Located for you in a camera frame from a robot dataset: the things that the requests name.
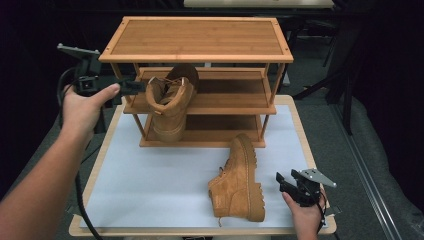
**wooden shoe rack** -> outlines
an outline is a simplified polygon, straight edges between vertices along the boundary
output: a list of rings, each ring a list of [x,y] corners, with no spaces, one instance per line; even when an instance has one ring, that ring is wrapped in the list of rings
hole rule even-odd
[[[140,129],[140,146],[227,147],[237,134],[246,133],[254,147],[265,147],[266,125],[276,114],[277,86],[293,56],[275,18],[124,17],[99,60],[110,63],[117,78],[122,78],[120,64],[130,63],[136,81],[145,83],[152,76],[165,77],[172,68],[140,64],[255,64],[196,67],[199,89],[179,142],[155,139],[144,93],[126,97],[124,113],[132,114]],[[272,63],[279,67],[271,89],[267,73]],[[146,122],[140,114],[147,114]]]

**tan work boot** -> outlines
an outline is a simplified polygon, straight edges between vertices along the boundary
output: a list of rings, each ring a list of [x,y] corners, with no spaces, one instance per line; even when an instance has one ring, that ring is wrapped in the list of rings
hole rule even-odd
[[[260,183],[255,183],[256,153],[246,134],[231,142],[230,157],[219,176],[208,183],[215,217],[240,217],[252,222],[265,218]]]
[[[166,78],[152,77],[146,100],[153,116],[153,130],[162,142],[179,141],[185,130],[187,106],[197,91],[199,75],[194,66],[175,66]]]

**human arm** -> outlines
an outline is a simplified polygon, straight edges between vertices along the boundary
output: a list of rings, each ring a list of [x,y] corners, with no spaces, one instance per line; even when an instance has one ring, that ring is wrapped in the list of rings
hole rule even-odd
[[[58,138],[0,203],[0,239],[53,239],[100,108],[118,92],[117,84],[89,98],[66,92]]]
[[[321,208],[323,208],[325,205],[326,197],[323,189],[321,189],[321,192],[323,197],[320,198],[319,205]],[[321,210],[316,205],[311,207],[300,207],[299,204],[297,204],[288,193],[283,192],[282,195],[284,201],[286,201],[287,206],[292,212],[292,219],[297,238],[299,240],[318,239],[317,229],[321,222]]]

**human hand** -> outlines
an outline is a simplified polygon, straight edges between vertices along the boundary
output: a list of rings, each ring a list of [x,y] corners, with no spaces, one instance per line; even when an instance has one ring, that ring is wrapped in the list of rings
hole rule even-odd
[[[119,84],[112,84],[91,97],[75,93],[71,86],[65,93],[63,103],[63,126],[61,135],[88,144],[93,137],[93,129],[100,115],[103,104],[118,94]]]
[[[321,189],[321,193],[323,196],[321,196],[319,200],[319,205],[321,208],[324,208],[327,197],[324,189]],[[287,206],[292,212],[293,224],[298,239],[318,239],[317,229],[321,223],[322,217],[320,209],[316,205],[300,207],[288,193],[283,192],[282,195],[284,201],[287,203]]]

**boot heel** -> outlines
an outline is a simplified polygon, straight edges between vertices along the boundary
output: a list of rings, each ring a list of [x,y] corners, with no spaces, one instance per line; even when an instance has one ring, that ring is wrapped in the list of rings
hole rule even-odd
[[[250,209],[247,219],[252,222],[263,222],[265,219],[265,202],[260,183],[252,184],[249,189]]]

